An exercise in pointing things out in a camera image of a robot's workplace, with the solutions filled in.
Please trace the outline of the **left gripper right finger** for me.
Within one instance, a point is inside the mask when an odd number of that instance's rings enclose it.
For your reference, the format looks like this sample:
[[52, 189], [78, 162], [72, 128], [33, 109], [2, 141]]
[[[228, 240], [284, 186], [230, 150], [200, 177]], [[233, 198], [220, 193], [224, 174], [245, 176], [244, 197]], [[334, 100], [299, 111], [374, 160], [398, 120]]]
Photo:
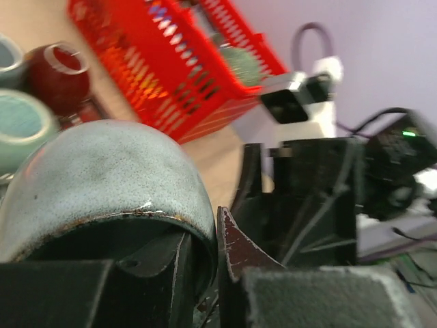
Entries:
[[284, 269], [239, 227], [226, 207], [218, 207], [218, 303], [221, 327], [248, 327], [249, 296], [244, 274], [249, 269]]

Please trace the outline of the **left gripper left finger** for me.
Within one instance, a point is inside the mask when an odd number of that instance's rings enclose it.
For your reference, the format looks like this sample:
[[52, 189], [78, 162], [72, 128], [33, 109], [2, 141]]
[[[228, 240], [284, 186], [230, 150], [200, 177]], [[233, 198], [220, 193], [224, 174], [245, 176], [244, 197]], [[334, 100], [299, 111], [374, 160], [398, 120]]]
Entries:
[[170, 232], [119, 261], [101, 298], [96, 327], [192, 327], [191, 236]]

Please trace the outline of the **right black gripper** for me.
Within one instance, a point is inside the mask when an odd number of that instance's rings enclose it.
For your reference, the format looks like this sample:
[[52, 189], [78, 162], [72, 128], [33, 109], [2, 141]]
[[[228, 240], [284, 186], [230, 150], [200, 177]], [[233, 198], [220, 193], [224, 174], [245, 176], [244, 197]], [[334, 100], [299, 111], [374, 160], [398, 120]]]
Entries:
[[[243, 146], [234, 219], [265, 207], [262, 145]], [[269, 149], [274, 167], [276, 259], [285, 267], [357, 263], [356, 214], [362, 201], [362, 145], [355, 138], [285, 141]]]

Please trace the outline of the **grey green mug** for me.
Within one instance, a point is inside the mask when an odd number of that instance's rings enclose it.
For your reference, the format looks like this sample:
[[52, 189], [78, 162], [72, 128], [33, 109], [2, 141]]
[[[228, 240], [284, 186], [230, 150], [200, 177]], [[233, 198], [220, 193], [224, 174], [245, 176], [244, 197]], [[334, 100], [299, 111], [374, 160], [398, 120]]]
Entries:
[[195, 296], [216, 274], [216, 228], [195, 164], [168, 135], [125, 120], [64, 130], [29, 156], [1, 203], [1, 261], [28, 257], [82, 225], [124, 219], [188, 230], [200, 248]]

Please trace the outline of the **teal green mug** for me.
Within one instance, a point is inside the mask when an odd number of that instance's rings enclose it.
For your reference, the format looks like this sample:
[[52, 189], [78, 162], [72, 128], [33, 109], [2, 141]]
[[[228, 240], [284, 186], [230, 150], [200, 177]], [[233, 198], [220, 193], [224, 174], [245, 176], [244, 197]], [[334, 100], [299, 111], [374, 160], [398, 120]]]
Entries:
[[24, 92], [1, 90], [1, 175], [22, 162], [61, 129], [52, 111]]

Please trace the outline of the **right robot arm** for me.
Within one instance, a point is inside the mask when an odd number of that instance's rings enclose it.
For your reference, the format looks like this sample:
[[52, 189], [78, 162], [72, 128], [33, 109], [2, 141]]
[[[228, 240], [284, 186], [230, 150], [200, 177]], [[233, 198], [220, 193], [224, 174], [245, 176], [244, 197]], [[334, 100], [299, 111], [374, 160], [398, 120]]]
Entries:
[[369, 139], [283, 141], [268, 151], [274, 188], [262, 190], [262, 147], [244, 147], [231, 213], [240, 228], [285, 266], [355, 264], [356, 216], [388, 220], [419, 195], [416, 173], [436, 163], [436, 131], [416, 111]]

